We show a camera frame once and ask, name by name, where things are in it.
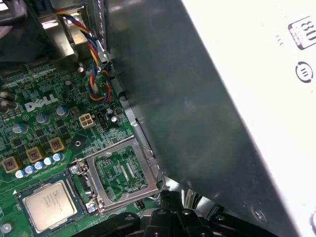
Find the white label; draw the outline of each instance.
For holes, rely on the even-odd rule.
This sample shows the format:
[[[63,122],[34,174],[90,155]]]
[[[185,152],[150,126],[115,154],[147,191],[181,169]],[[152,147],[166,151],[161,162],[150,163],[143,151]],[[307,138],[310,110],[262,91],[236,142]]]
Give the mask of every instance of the white label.
[[[24,106],[25,106],[25,109],[27,112],[31,112],[35,108],[41,108],[44,105],[49,105],[49,104],[55,103],[57,101],[58,101],[58,99],[55,98],[53,94],[50,94],[49,99],[46,96],[44,96],[42,99],[37,99],[35,102],[26,103],[26,104],[24,104]]]

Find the cable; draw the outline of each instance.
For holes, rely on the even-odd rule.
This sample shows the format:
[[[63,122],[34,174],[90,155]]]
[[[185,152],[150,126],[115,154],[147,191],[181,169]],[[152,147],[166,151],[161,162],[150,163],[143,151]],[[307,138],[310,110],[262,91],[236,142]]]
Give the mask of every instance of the cable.
[[[111,96],[111,87],[109,86],[108,80],[106,80],[105,86],[106,86],[106,93],[104,94],[104,96],[98,96],[95,88],[95,79],[96,79],[96,75],[97,75],[97,70],[99,68],[99,59],[98,59],[98,47],[96,44],[96,41],[92,38],[92,36],[89,34],[89,31],[87,30],[87,28],[81,23],[79,22],[77,19],[75,19],[72,15],[70,15],[67,12],[64,12],[62,10],[55,10],[55,13],[61,17],[66,18],[67,20],[71,21],[79,30],[80,32],[85,36],[85,38],[87,39],[88,42],[88,46],[90,48],[90,53],[92,56],[92,70],[91,70],[91,76],[90,76],[90,80],[87,86],[87,91],[89,93],[90,98],[93,101],[96,101],[97,103],[106,103],[110,100],[110,96]],[[101,72],[103,75],[105,75],[105,77],[108,79],[110,77],[109,73],[105,70],[103,70]]]

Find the screw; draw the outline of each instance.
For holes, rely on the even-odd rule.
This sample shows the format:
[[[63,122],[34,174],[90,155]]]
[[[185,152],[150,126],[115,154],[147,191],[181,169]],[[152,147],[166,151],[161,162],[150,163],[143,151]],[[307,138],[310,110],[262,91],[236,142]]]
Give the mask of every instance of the screw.
[[[164,214],[166,214],[166,212],[165,212],[164,210],[160,210],[160,211],[158,212],[158,214],[164,215]]]
[[[265,215],[263,214],[262,211],[260,211],[259,209],[254,209],[253,212],[255,213],[255,216],[257,217],[257,219],[258,219],[260,222],[264,222],[264,223],[267,222],[267,219],[266,219],[266,217],[265,217]]]
[[[222,215],[217,215],[217,216],[216,216],[216,219],[219,220],[219,221],[224,221],[224,220],[225,220],[225,217],[222,216]]]
[[[134,220],[134,217],[132,217],[132,216],[126,216],[126,217],[125,217],[125,220],[126,220],[126,221],[131,221],[131,220]]]
[[[69,171],[71,174],[78,174],[79,173],[79,167],[77,165],[73,165],[69,168]]]
[[[97,209],[98,209],[98,208],[97,208],[97,206],[96,206],[94,203],[90,203],[90,204],[88,205],[88,212],[89,212],[89,213],[95,212]]]
[[[188,209],[184,209],[184,210],[182,211],[182,213],[185,214],[185,215],[190,215],[190,214],[191,214],[191,211],[188,210]]]
[[[12,230],[12,226],[9,223],[5,223],[1,226],[1,232],[2,234],[10,233]]]

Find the electrolytic capacitor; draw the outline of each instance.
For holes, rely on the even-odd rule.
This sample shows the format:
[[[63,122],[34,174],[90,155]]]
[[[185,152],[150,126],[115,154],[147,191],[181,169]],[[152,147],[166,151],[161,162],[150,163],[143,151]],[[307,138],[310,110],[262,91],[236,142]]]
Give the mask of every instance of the electrolytic capacitor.
[[[64,85],[68,88],[68,90],[73,91],[74,90],[74,85],[70,80],[66,80],[64,82]]]
[[[83,67],[78,67],[78,73],[82,78],[86,76],[86,73]]]
[[[113,117],[111,118],[111,122],[116,125],[116,124],[119,123],[119,120],[118,120],[118,118],[117,118],[116,116],[113,116]]]
[[[15,177],[17,179],[22,179],[24,176],[25,176],[25,173],[24,173],[23,170],[18,170],[18,171],[15,172]]]
[[[36,170],[42,169],[43,167],[44,167],[44,164],[43,164],[43,162],[41,162],[41,161],[38,161],[38,162],[36,162],[36,163],[34,164],[34,168],[35,168]]]
[[[24,133],[27,133],[28,130],[29,130],[29,127],[23,123],[17,123],[13,125],[12,127],[12,132],[16,134],[24,134]]]
[[[34,172],[34,167],[31,166],[31,165],[28,165],[28,166],[25,167],[24,170],[25,170],[25,173],[32,174]]]
[[[0,97],[6,100],[10,100],[10,101],[15,101],[16,100],[16,95],[6,92],[6,91],[1,91],[0,92]]]
[[[3,105],[0,103],[0,113],[6,113],[7,111],[8,111],[7,106],[3,106]]]
[[[68,110],[65,106],[58,106],[56,109],[56,114],[61,117],[66,117],[68,115]]]
[[[53,160],[54,161],[60,161],[60,160],[62,160],[63,157],[64,157],[63,154],[56,153],[56,154],[53,155]]]
[[[1,100],[0,106],[3,108],[15,110],[19,107],[19,104],[13,101]]]
[[[111,108],[107,108],[106,115],[107,115],[109,118],[112,118],[113,115],[114,115],[114,111],[113,111]]]
[[[49,116],[46,114],[38,114],[36,115],[36,122],[42,123],[42,124],[48,124],[50,121]]]
[[[45,165],[51,165],[53,163],[53,159],[51,157],[46,157],[43,162]]]

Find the integrated circuit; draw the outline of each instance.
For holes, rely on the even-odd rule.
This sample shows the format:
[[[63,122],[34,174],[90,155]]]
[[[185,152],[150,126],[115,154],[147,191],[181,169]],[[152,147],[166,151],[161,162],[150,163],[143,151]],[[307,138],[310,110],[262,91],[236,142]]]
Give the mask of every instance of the integrated circuit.
[[[68,175],[61,174],[19,193],[35,236],[50,235],[85,214],[72,186]]]

